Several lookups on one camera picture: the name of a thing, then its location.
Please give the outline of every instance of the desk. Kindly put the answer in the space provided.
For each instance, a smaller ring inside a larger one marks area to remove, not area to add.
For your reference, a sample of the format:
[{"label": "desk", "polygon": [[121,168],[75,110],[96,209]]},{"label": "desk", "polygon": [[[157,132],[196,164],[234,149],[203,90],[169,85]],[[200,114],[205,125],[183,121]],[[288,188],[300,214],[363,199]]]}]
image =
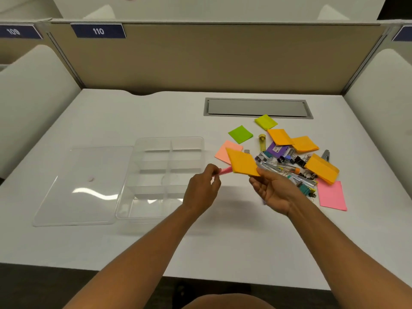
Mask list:
[{"label": "desk", "polygon": [[[133,146],[137,138],[202,136],[207,162],[228,131],[250,117],[205,117],[209,98],[306,99],[310,119],[276,119],[291,137],[308,135],[331,152],[347,212],[321,210],[357,245],[412,285],[412,201],[342,96],[83,90],[0,187],[0,262],[100,270],[143,234],[144,226],[33,227],[32,219],[73,147]],[[252,154],[257,140],[244,142]],[[222,176],[219,199],[189,230],[166,276],[328,289],[289,220],[267,206],[247,176]]]}]

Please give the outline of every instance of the lid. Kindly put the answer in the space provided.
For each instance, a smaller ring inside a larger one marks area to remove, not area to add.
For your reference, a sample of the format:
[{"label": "lid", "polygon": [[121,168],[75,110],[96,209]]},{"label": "lid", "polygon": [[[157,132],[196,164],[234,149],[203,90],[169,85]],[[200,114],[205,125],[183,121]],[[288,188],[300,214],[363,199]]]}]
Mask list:
[{"label": "lid", "polygon": [[70,150],[33,225],[114,223],[132,150],[128,146]]}]

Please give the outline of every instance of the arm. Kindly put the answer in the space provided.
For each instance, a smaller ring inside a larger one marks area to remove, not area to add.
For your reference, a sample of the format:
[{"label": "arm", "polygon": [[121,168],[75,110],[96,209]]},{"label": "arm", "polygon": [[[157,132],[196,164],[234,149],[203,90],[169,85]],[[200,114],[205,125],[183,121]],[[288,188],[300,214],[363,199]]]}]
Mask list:
[{"label": "arm", "polygon": [[412,288],[340,231],[287,178],[257,169],[250,183],[290,219],[343,308],[412,308]]},{"label": "arm", "polygon": [[209,164],[190,179],[183,204],[105,266],[65,309],[143,308],[155,290],[183,236],[215,200],[218,167]]}]

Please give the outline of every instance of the forearm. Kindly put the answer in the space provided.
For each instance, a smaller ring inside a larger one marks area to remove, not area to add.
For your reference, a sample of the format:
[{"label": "forearm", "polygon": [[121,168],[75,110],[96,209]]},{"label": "forearm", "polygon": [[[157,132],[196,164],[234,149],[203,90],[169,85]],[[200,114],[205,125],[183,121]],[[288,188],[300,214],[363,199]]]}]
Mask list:
[{"label": "forearm", "polygon": [[412,289],[364,253],[312,202],[300,198],[288,217],[344,308],[412,307]]},{"label": "forearm", "polygon": [[183,236],[201,213],[181,205],[103,268],[66,309],[143,308]]}]

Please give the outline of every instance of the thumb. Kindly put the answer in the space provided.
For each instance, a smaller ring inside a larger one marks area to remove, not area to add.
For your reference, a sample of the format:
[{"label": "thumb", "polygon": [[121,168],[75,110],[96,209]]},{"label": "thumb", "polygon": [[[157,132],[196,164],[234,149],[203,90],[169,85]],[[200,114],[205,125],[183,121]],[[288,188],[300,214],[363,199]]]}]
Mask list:
[{"label": "thumb", "polygon": [[269,170],[265,170],[259,167],[256,170],[262,177],[269,181],[280,180],[283,178],[283,176],[279,175],[278,173],[271,172]]},{"label": "thumb", "polygon": [[219,191],[219,188],[220,188],[221,184],[222,183],[220,182],[219,175],[215,175],[215,179],[212,183],[212,191],[213,191],[213,193],[215,193],[215,195],[218,194],[218,191]]}]

